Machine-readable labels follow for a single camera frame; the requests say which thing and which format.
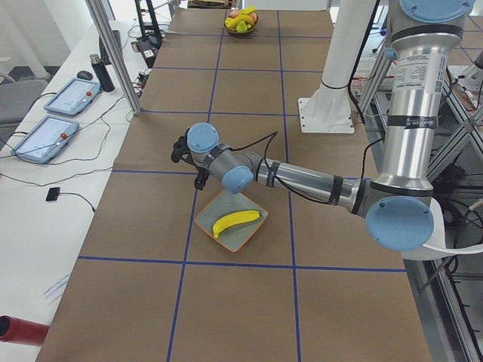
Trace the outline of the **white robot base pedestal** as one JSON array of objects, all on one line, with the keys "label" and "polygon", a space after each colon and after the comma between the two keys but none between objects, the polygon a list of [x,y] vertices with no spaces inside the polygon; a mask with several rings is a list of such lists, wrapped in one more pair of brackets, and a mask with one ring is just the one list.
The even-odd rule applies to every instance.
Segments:
[{"label": "white robot base pedestal", "polygon": [[354,133],[349,90],[379,7],[375,0],[340,3],[319,88],[298,100],[304,133]]}]

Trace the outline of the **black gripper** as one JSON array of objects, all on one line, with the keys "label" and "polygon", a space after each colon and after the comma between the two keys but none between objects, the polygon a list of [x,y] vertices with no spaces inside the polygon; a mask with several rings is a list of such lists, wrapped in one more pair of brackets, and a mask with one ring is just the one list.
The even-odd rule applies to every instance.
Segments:
[{"label": "black gripper", "polygon": [[194,186],[196,189],[203,189],[205,187],[206,181],[209,178],[209,170],[204,166],[199,166],[193,159],[192,154],[190,151],[187,152],[187,156],[185,158],[185,162],[195,167],[198,172],[198,175],[195,178]]}]

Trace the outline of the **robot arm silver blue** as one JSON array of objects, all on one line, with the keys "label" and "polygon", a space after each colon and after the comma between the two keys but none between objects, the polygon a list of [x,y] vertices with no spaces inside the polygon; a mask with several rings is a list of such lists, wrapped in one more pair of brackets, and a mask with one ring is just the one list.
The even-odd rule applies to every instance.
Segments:
[{"label": "robot arm silver blue", "polygon": [[381,246],[413,252],[437,230],[441,211],[427,179],[429,157],[449,52],[463,37],[471,1],[392,1],[387,40],[396,77],[386,123],[383,162],[371,180],[347,181],[259,155],[245,155],[219,140],[210,124],[189,128],[174,145],[173,161],[195,166],[195,187],[215,176],[234,194],[256,181],[285,188],[309,201],[345,207],[363,217]]}]

